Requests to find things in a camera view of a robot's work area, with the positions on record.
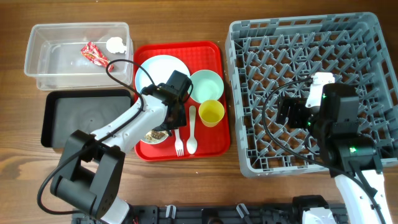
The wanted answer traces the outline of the red snack wrapper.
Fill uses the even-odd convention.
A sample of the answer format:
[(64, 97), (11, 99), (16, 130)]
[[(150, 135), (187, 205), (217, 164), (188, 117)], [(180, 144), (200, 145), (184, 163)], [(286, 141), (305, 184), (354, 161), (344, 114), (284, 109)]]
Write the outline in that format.
[(81, 50), (80, 53), (90, 62), (95, 65), (106, 68), (110, 60), (100, 51), (97, 45), (88, 42)]

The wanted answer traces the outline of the yellow plastic cup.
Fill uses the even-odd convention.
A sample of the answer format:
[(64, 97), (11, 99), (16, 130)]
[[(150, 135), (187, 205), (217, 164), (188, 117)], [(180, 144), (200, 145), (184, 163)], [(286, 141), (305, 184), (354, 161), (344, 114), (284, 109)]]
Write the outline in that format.
[(212, 128), (223, 119), (225, 110), (219, 101), (206, 100), (200, 105), (198, 114), (202, 123), (206, 127)]

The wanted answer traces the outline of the mint green bowl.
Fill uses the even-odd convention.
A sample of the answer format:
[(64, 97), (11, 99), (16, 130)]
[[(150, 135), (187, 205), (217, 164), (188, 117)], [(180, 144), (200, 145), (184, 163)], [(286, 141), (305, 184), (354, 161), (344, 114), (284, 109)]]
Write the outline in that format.
[(193, 84), (190, 98), (197, 103), (219, 100), (223, 95), (223, 79), (212, 70), (199, 70), (191, 75), (190, 79)]

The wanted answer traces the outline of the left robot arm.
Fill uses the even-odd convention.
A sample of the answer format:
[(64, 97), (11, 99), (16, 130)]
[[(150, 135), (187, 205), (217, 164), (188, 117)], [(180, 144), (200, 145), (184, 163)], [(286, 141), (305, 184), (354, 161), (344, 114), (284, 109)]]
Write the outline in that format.
[(108, 125), (67, 139), (50, 192), (75, 210), (105, 223), (131, 223), (131, 206), (118, 197), (126, 154), (155, 129), (173, 130), (187, 123), (184, 101), (191, 79), (174, 71), (166, 83), (150, 85), (139, 99)]

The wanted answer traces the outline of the white napkin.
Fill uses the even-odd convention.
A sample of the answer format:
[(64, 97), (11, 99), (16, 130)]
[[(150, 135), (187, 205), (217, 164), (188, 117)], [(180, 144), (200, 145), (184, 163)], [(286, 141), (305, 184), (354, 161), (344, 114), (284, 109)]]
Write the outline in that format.
[(127, 50), (127, 47), (123, 44), (122, 38), (112, 37), (107, 40), (106, 49), (108, 52), (111, 52), (112, 54), (118, 54), (118, 53), (123, 54)]

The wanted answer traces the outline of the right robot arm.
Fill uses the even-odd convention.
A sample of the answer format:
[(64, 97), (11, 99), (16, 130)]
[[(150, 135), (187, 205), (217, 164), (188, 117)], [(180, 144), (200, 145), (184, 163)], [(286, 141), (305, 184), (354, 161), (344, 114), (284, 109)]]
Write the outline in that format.
[(391, 223), (381, 156), (372, 138), (359, 133), (359, 96), (353, 86), (329, 83), (316, 95), (319, 109), (303, 98), (281, 97), (277, 122), (306, 129), (335, 180), (351, 223)]

